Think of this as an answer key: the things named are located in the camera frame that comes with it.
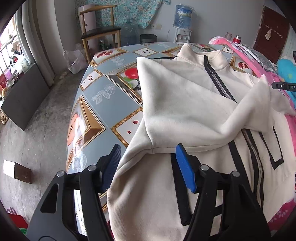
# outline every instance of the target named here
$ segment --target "jacket collar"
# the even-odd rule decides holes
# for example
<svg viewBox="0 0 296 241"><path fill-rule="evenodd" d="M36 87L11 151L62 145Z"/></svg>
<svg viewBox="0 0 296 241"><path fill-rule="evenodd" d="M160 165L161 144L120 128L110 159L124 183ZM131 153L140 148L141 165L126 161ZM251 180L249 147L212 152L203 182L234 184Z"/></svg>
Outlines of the jacket collar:
<svg viewBox="0 0 296 241"><path fill-rule="evenodd" d="M189 44L185 43L180 52L178 53L178 57L183 58L187 62L194 64L200 68L204 69L204 56L208 56L209 63L214 70L224 69L228 65L228 61L222 50L216 50L212 52L204 52L204 53L195 53Z"/></svg>

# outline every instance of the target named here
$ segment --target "wooden chair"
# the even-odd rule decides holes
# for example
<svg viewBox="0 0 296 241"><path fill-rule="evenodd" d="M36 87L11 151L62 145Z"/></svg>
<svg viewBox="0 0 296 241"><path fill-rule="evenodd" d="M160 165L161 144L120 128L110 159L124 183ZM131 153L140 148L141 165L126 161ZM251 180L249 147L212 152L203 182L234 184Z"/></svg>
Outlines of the wooden chair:
<svg viewBox="0 0 296 241"><path fill-rule="evenodd" d="M91 62L91 54L89 51L89 44L87 42L88 40L112 34L113 47L115 47L115 34L117 34L118 47L120 47L121 27L114 26L114 14L113 14L114 7L117 7L117 5L94 6L94 7L91 7L89 9L85 10L85 11L80 12L80 15L82 15L82 25L83 25L83 34L82 34L81 38L82 38L82 42L83 42L83 46L85 49L88 63ZM106 8L111 8L111 25L86 31L84 14L88 13L88 12L94 12L94 11L106 9Z"/></svg>

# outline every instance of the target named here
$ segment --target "blue gripper pad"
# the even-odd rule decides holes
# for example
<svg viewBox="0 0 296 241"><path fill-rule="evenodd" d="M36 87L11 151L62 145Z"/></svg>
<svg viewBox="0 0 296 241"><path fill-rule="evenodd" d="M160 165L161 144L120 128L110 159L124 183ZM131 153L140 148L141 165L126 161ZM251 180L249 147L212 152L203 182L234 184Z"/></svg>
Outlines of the blue gripper pad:
<svg viewBox="0 0 296 241"><path fill-rule="evenodd" d="M187 152L182 144L176 146L176 158L179 164L186 187L195 193L197 186L195 184L194 171L188 161Z"/></svg>
<svg viewBox="0 0 296 241"><path fill-rule="evenodd" d="M102 189L103 190L107 190L110 185L111 182L113 180L114 174L116 172L118 163L121 159L121 148L120 145L116 144L111 153L110 153L110 161L106 167L106 169L104 170L103 176L102 176Z"/></svg>

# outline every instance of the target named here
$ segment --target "pomegranate print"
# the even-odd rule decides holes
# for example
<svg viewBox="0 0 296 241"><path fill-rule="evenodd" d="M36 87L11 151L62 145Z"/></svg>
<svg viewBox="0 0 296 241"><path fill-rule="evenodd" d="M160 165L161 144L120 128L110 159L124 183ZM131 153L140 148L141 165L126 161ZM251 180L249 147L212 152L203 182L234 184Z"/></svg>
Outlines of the pomegranate print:
<svg viewBox="0 0 296 241"><path fill-rule="evenodd" d="M113 53L113 51L105 51L105 52L99 53L96 57L99 58L101 56L108 56L108 55L110 55L112 53Z"/></svg>
<svg viewBox="0 0 296 241"><path fill-rule="evenodd" d="M239 62L238 67L240 67L241 69L249 69L249 66L246 63L243 62Z"/></svg>

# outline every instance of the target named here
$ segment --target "plastic bag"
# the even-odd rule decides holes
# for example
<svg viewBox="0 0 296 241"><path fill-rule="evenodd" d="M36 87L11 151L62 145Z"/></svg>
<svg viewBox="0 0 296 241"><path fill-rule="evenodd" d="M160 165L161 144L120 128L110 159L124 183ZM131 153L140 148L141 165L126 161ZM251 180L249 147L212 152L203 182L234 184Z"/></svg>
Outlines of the plastic bag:
<svg viewBox="0 0 296 241"><path fill-rule="evenodd" d="M64 58L67 61L68 69L72 72L72 74L76 74L88 66L83 52L84 49L81 44L76 44L75 51L64 51Z"/></svg>
<svg viewBox="0 0 296 241"><path fill-rule="evenodd" d="M17 58L17 61L14 63L13 62L13 57L16 57ZM10 57L10 65L9 65L9 68L10 68L10 71L11 72L14 72L15 70L20 73L22 71L27 71L28 70L28 61L26 60L25 56L24 55L20 55L20 54L14 54Z"/></svg>

